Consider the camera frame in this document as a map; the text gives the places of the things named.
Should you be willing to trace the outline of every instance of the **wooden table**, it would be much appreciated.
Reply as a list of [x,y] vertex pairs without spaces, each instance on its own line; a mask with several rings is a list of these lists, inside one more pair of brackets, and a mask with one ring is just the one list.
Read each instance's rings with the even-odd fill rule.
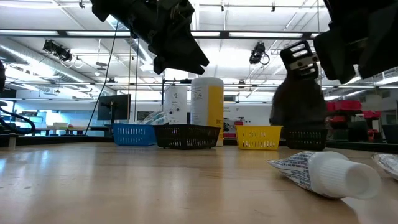
[[373,166],[374,199],[328,200],[266,163],[298,151],[178,151],[79,143],[0,152],[0,223],[397,223],[398,182],[371,152],[329,149]]

